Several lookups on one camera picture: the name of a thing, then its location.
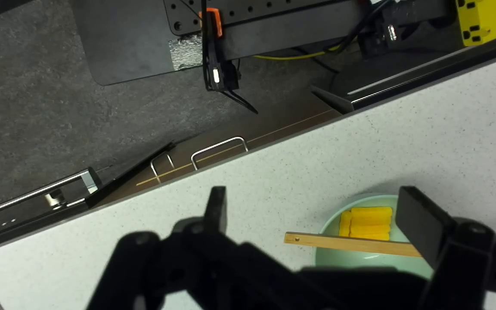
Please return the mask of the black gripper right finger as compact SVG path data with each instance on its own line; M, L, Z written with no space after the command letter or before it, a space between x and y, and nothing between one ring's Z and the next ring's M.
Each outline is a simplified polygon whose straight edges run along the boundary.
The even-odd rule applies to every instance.
M457 225L448 211L416 185L400 187L397 223L433 268L440 265L443 244Z

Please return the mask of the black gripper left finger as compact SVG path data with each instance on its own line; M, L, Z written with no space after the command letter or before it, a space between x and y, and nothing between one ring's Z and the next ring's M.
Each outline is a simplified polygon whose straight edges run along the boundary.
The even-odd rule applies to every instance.
M225 185L214 185L207 201L204 220L209 227L225 232L228 227L228 192Z

